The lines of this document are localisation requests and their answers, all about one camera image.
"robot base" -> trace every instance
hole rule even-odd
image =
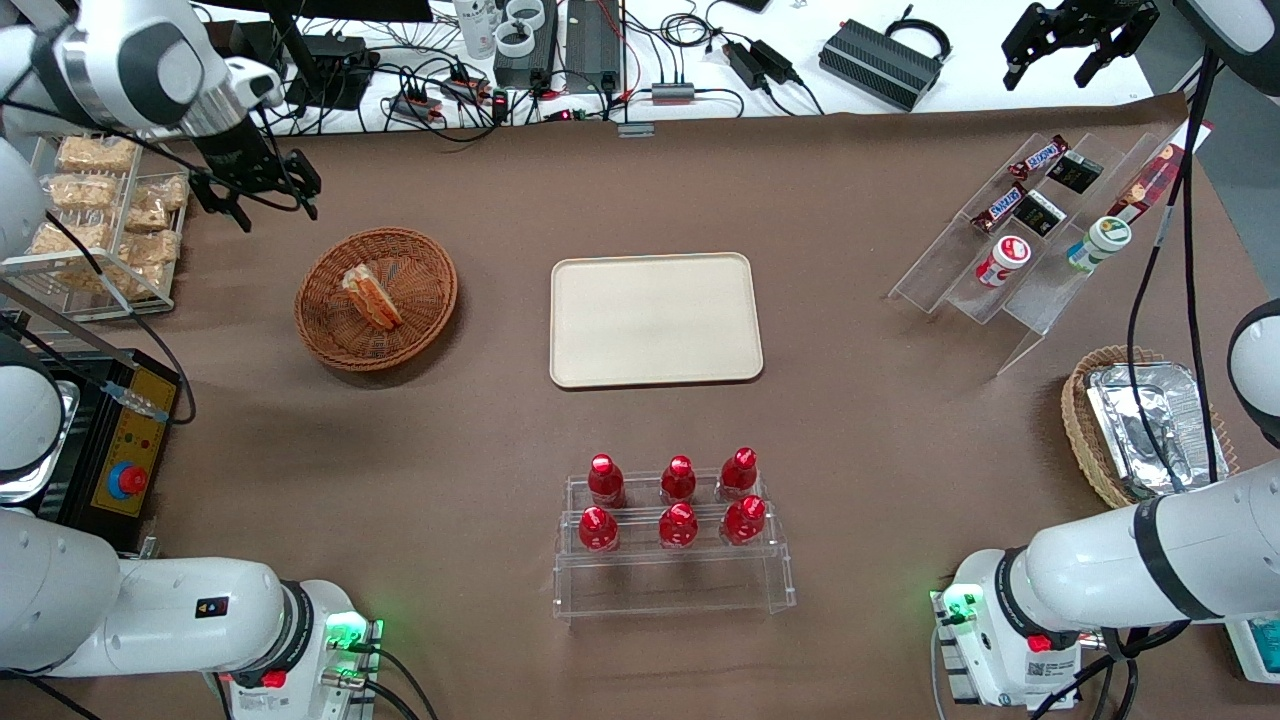
[[[282,687],[244,688],[230,683],[228,701],[236,720],[362,720],[371,714],[372,703],[362,691],[321,685],[320,674],[326,669],[369,673],[369,656],[337,650],[332,643],[340,639],[378,643],[381,623],[370,623],[356,612],[347,593],[333,583],[301,584],[315,607],[311,641]]]
[[[1014,630],[996,600],[996,570],[1004,556],[1000,550],[982,550],[960,564],[955,582],[942,593],[942,607],[969,620],[942,630],[955,634],[956,650],[983,705],[1034,710],[1073,680],[1080,669],[1080,646],[1048,652],[1028,648],[1027,638]],[[1053,710],[1070,710],[1075,700],[1071,693]]]

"brown paper backdrop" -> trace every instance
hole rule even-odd
[[[157,479],[161,547],[337,582],[387,619],[388,648],[442,720],[932,717],[927,591],[969,552],[1105,510],[1074,465],[1059,388],[1082,355],[1123,342],[1158,220],[1142,220],[1137,247],[1000,379],[1020,333],[931,323],[883,296],[1027,135],[1091,131],[1128,146],[1183,113],[1164,97],[687,122],[636,141],[591,123],[499,131],[462,149],[401,133],[298,141],[324,177],[320,222],[248,205],[253,233],[242,234],[195,218],[178,310],[155,320],[200,401]],[[1210,388],[1248,468],[1272,452],[1226,383],[1225,345],[1263,293],[1208,183],[1196,187]],[[376,225],[445,246],[461,278],[457,322],[406,372],[338,377],[297,340],[293,295],[325,249]],[[758,380],[596,392],[550,382],[558,260],[718,250],[751,260]],[[1189,363],[1180,265],[1170,246],[1139,338]],[[598,451],[641,469],[675,452],[712,465],[741,445],[759,450],[788,532],[795,609],[572,630],[552,619],[566,474]],[[1220,630],[1198,629],[1144,656],[1133,717],[1274,719],[1280,688],[1231,678],[1224,648]],[[58,685],[106,720],[219,717],[193,675]],[[0,707],[68,716],[10,683]]]

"red bottle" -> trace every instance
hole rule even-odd
[[[728,506],[721,520],[721,539],[728,544],[746,544],[764,530],[764,501],[749,495]]]
[[[662,547],[680,550],[692,544],[698,537],[698,515],[687,502],[677,502],[658,519],[658,537]]]
[[[723,502],[733,502],[751,495],[755,487],[755,451],[744,447],[724,461],[721,468],[721,479],[716,483],[716,497]]]
[[[603,452],[591,459],[591,470],[586,474],[586,487],[591,489],[591,502],[599,507],[617,510],[627,505],[622,469]]]
[[[577,525],[577,538],[591,552],[613,552],[618,548],[618,521],[608,510],[588,507]]]
[[[671,459],[671,465],[662,471],[662,501],[667,505],[689,502],[694,498],[698,478],[694,477],[694,464],[684,455]]]

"green led light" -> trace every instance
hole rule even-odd
[[[325,639],[330,644],[346,650],[351,647],[351,643],[364,641],[367,630],[369,621],[361,618],[358,612],[339,612],[332,615],[325,623]]]

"wicker basket with foil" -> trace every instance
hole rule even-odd
[[[343,275],[365,265],[403,320],[371,324],[343,288]],[[458,274],[431,238],[404,228],[353,234],[320,256],[293,305],[298,334],[321,363],[365,373],[404,363],[444,331],[458,300]]]
[[[1115,468],[1111,464],[1111,454],[1107,450],[1107,442],[1102,437],[1102,430],[1098,428],[1097,419],[1093,415],[1093,407],[1089,405],[1088,395],[1085,395],[1084,380],[1093,370],[1107,365],[1128,363],[1126,354],[1128,347],[1123,345],[1094,350],[1080,360],[1062,386],[1062,424],[1066,427],[1066,437],[1071,442],[1071,451],[1075,454],[1075,460],[1080,464],[1080,470],[1084,473],[1085,479],[1089,480],[1093,491],[1111,507],[1133,505],[1138,502],[1138,498],[1116,477]],[[1143,350],[1142,347],[1134,347],[1135,363],[1156,363],[1160,360],[1164,360],[1162,355]],[[1234,475],[1240,471],[1235,450],[1231,446],[1231,441],[1226,437],[1222,419],[1213,411],[1212,406],[1210,406],[1210,414],[1213,421],[1213,432],[1217,434],[1222,455],[1226,457],[1228,470]]]

